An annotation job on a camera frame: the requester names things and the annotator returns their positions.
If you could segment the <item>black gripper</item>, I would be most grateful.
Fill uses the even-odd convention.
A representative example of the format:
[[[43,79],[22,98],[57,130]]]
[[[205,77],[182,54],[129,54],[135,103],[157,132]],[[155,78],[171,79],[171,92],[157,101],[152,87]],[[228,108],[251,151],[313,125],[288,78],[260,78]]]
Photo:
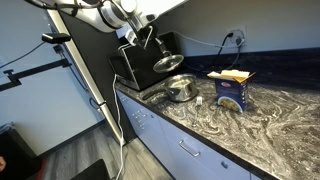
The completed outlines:
[[[135,16],[128,20],[131,29],[136,34],[137,45],[143,49],[147,48],[150,37],[155,34],[155,25],[153,24],[153,22],[156,19],[156,14],[147,14],[142,16]],[[166,48],[164,41],[159,38],[155,38],[155,41],[164,57],[171,55],[171,52]]]

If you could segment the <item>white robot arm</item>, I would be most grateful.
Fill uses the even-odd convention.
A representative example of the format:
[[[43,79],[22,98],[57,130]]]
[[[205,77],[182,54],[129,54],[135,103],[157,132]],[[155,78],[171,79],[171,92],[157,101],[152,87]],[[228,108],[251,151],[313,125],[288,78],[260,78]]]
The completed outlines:
[[[25,0],[46,10],[64,12],[95,29],[111,33],[129,25],[126,39],[133,46],[147,48],[154,28],[151,23],[188,0]]]

